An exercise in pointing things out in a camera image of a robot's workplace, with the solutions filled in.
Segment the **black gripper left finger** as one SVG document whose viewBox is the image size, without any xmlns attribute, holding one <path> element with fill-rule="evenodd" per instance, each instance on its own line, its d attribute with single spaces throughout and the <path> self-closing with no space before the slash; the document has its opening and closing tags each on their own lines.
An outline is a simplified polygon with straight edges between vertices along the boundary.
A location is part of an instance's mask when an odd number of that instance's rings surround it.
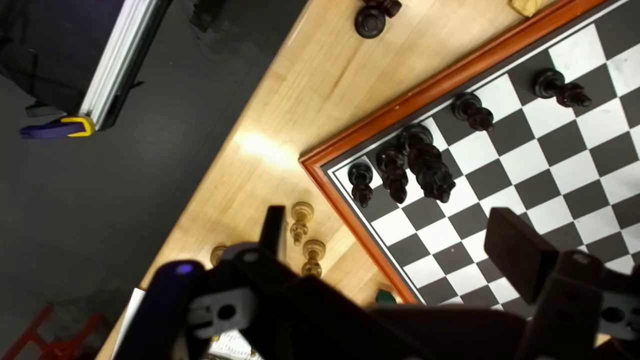
<svg viewBox="0 0 640 360">
<path fill-rule="evenodd" d="M 269 207 L 263 217 L 257 245 L 271 257 L 280 257 L 285 245 L 285 209 Z"/>
</svg>

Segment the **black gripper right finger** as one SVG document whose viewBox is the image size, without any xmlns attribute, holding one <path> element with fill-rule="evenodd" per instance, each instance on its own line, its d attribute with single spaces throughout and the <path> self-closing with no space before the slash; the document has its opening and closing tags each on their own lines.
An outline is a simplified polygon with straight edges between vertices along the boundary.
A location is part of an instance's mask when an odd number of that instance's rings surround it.
<svg viewBox="0 0 640 360">
<path fill-rule="evenodd" d="M 557 251 L 510 209 L 491 209 L 484 251 L 526 304 L 541 295 Z"/>
</svg>

